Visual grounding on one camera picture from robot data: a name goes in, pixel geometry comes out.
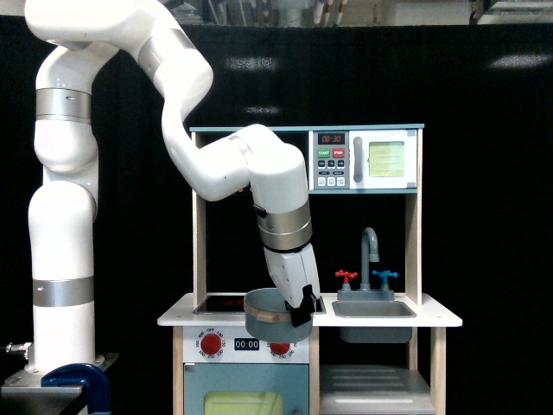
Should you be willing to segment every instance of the microwave display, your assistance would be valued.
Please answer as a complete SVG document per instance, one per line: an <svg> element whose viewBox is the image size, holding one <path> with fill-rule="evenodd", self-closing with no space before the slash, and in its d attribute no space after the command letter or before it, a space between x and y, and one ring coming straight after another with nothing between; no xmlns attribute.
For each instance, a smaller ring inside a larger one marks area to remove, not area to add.
<svg viewBox="0 0 553 415"><path fill-rule="evenodd" d="M329 132L319 134L319 145L343 145L346 142L344 132Z"/></svg>

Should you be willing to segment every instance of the microwave handle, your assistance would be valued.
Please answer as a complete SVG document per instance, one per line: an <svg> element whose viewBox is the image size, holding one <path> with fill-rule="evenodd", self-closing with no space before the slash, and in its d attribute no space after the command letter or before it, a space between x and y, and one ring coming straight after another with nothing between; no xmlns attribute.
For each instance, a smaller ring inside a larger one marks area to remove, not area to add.
<svg viewBox="0 0 553 415"><path fill-rule="evenodd" d="M355 155L353 166L353 179L357 183L363 180L363 138L353 139L353 153Z"/></svg>

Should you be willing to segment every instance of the green button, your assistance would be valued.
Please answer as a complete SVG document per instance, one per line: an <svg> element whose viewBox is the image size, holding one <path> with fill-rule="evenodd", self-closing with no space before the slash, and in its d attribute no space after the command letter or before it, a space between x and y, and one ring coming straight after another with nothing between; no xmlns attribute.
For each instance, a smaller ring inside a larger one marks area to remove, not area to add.
<svg viewBox="0 0 553 415"><path fill-rule="evenodd" d="M330 158L330 149L319 149L319 158Z"/></svg>

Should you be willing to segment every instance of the oven knob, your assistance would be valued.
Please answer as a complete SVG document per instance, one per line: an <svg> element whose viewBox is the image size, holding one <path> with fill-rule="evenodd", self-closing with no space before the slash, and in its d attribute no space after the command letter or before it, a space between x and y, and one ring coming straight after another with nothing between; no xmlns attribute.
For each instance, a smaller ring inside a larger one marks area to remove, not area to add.
<svg viewBox="0 0 553 415"><path fill-rule="evenodd" d="M218 335L210 333L201 339L201 351L205 354L216 354L221 350L222 341Z"/></svg>
<svg viewBox="0 0 553 415"><path fill-rule="evenodd" d="M270 351L274 354L287 354L290 350L289 343L269 343Z"/></svg>

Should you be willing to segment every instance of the faucet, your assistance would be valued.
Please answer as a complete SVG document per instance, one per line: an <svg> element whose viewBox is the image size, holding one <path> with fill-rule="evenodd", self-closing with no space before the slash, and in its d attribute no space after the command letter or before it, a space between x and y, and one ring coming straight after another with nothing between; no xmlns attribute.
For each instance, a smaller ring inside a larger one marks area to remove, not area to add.
<svg viewBox="0 0 553 415"><path fill-rule="evenodd" d="M388 277L397 277L397 273L390 271L373 271L373 275L379 275L383 283L380 290L371 290L369 284L369 262L380 262L378 256L377 234L371 227L366 228L361 236L361 286L358 290L352 290L349 279L356 278L357 272L337 271L336 277L343 277L344 284L338 290L338 300L344 301L393 301L394 291L388 287Z"/></svg>
<svg viewBox="0 0 553 415"><path fill-rule="evenodd" d="M379 262L377 234L371 227L366 228L361 236L361 291L370 291L369 262Z"/></svg>

